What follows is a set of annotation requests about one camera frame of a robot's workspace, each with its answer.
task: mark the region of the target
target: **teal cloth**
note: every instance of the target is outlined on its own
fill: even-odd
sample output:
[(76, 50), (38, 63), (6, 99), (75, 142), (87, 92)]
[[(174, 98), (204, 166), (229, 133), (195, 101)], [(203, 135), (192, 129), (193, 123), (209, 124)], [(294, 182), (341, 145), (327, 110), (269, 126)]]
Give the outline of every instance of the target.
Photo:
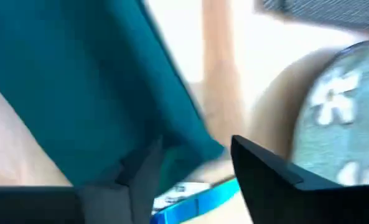
[(74, 185), (161, 135), (160, 192), (223, 151), (138, 1), (0, 0), (0, 92)]

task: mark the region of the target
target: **beige surface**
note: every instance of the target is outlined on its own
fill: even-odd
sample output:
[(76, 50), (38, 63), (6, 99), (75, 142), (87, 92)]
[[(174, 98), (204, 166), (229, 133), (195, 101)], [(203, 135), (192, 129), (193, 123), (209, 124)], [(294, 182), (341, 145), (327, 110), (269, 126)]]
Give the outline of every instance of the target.
[[(230, 127), (231, 118), (239, 119), (245, 127), (240, 134), (286, 157), (296, 111), (315, 71), (338, 49), (369, 36), (262, 14), (253, 9), (250, 0), (227, 1), (234, 55), (230, 66), (238, 72), (234, 78), (239, 81), (232, 88), (213, 87), (212, 100), (205, 97), (202, 2), (149, 0), (149, 5), (173, 58), (191, 89), (196, 90), (195, 97), (201, 109), (209, 115), (206, 119), (214, 116), (221, 123), (220, 129)], [(214, 85), (232, 85), (220, 81), (214, 80)], [(240, 94), (232, 94), (231, 90), (240, 90)], [(230, 110), (219, 108), (226, 104), (218, 100), (232, 100), (242, 109), (231, 116), (227, 113)], [(213, 113), (208, 112), (208, 104), (217, 105), (212, 107)], [(231, 133), (223, 133), (225, 136), (219, 138), (226, 142)], [(232, 173), (230, 161), (222, 160), (206, 164), (194, 177), (214, 182)], [(0, 95), (0, 185), (12, 184), (69, 183)], [(241, 195), (237, 194), (220, 208), (191, 223), (197, 222), (249, 223), (250, 219)]]

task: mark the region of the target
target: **teal fabric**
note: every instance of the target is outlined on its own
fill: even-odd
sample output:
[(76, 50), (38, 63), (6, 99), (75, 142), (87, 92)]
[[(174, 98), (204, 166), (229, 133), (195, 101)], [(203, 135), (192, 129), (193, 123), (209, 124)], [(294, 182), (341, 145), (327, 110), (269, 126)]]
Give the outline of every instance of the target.
[(0, 0), (0, 92), (74, 185), (160, 135), (161, 191), (223, 151), (138, 1)]

